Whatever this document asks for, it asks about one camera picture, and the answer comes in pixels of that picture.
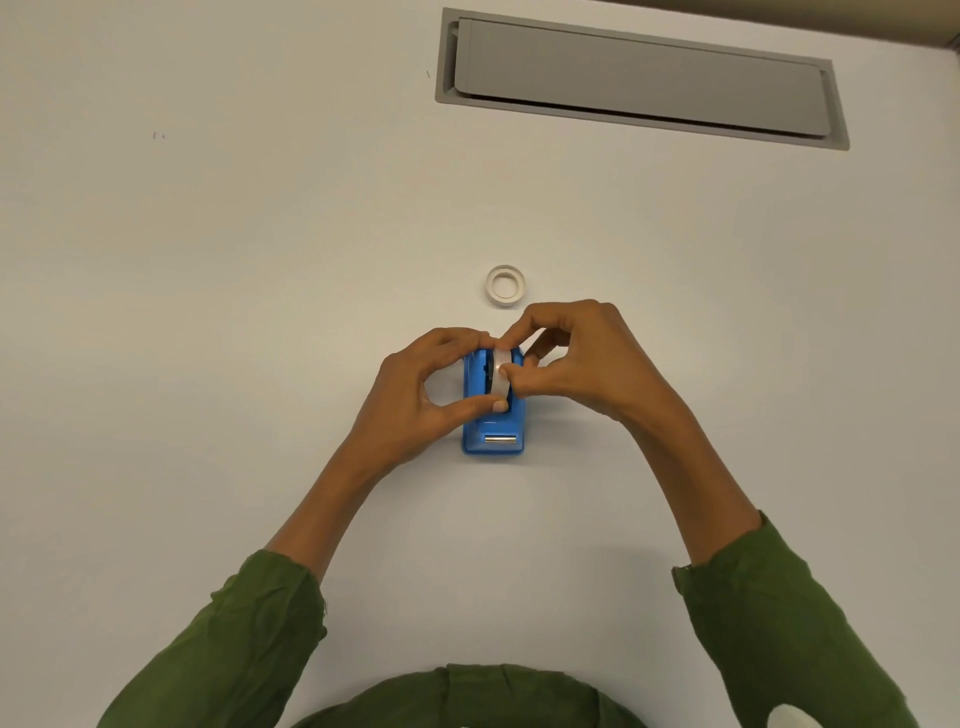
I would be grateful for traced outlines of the person's right hand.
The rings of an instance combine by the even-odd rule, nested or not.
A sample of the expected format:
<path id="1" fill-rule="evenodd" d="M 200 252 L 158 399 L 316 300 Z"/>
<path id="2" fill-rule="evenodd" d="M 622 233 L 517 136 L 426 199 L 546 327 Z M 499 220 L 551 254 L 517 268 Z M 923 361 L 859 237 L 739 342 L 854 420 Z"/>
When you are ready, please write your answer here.
<path id="1" fill-rule="evenodd" d="M 555 348 L 539 363 L 563 368 L 564 398 L 647 432 L 681 417 L 682 400 L 611 303 L 584 299 L 530 304 L 495 345 L 513 349 L 549 328 L 570 333 L 569 347 Z"/>

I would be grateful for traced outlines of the person's left hand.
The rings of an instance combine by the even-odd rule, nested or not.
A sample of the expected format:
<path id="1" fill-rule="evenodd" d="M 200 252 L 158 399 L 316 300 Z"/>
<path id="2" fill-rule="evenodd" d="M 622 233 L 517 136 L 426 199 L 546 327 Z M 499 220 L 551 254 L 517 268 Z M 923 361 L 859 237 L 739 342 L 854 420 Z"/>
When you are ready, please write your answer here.
<path id="1" fill-rule="evenodd" d="M 435 328 L 391 353 L 383 360 L 342 451 L 357 461 L 370 479 L 380 480 L 468 423 L 433 417 L 426 382 L 438 371 L 494 344 L 486 331 Z"/>

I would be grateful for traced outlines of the clear tape roll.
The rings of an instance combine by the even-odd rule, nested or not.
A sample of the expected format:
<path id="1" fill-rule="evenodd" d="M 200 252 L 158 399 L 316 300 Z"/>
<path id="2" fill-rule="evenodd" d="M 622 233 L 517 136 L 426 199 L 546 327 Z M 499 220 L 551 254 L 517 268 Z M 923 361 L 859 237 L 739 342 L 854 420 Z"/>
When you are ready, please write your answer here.
<path id="1" fill-rule="evenodd" d="M 510 398 L 511 383 L 502 368 L 512 363 L 514 363 L 514 351 L 510 348 L 492 348 L 487 356 L 488 393 L 497 396 L 498 399 Z"/>

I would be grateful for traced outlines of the person's right forearm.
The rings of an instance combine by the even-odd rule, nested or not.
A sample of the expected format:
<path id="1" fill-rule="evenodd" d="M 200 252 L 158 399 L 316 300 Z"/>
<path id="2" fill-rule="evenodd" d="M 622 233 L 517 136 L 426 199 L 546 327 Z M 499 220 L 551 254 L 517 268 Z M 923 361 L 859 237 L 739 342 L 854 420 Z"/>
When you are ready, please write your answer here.
<path id="1" fill-rule="evenodd" d="M 690 564 L 673 570 L 741 728 L 919 728 L 906 697 L 810 566 L 755 507 L 680 401 L 619 416 Z"/>

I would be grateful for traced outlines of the person's left forearm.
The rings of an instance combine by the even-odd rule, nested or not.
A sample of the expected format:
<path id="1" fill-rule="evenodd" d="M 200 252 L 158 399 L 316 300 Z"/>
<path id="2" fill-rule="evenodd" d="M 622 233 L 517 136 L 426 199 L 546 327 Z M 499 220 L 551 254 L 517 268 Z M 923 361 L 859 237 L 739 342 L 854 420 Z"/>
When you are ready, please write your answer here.
<path id="1" fill-rule="evenodd" d="M 397 465 L 342 445 L 278 532 L 111 701 L 97 728 L 276 728 L 327 635 L 322 580 Z"/>

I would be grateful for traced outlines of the blue tape dispenser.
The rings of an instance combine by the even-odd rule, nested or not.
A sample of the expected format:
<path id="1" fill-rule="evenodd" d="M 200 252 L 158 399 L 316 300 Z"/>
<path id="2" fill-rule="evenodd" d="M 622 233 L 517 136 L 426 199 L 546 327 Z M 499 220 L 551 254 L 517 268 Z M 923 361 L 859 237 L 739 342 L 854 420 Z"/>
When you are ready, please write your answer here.
<path id="1" fill-rule="evenodd" d="M 467 455 L 508 456 L 524 452 L 527 400 L 518 397 L 500 374 L 500 366 L 507 361 L 521 366 L 522 350 L 515 347 L 507 354 L 503 349 L 478 349 L 463 358 L 463 397 L 503 394 L 508 404 L 504 412 L 484 415 L 462 427 L 462 450 Z"/>

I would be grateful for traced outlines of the white empty tape core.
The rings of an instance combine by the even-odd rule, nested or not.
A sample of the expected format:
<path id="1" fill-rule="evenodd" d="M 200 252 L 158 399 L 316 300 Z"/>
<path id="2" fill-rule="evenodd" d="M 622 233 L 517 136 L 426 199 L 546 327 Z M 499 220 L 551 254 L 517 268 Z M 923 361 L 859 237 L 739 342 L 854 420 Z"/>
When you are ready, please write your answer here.
<path id="1" fill-rule="evenodd" d="M 526 277 L 512 265 L 497 265 L 486 274 L 484 293 L 495 307 L 509 309 L 520 303 L 527 292 Z"/>

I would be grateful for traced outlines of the green shirt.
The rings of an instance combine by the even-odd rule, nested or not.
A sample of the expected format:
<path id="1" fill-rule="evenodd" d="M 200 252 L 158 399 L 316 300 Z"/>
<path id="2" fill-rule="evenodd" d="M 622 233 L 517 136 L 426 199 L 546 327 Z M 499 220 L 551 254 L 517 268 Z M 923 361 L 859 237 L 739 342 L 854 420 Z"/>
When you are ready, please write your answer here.
<path id="1" fill-rule="evenodd" d="M 647 728 L 569 674 L 516 664 L 454 664 L 384 680 L 292 728 Z"/>

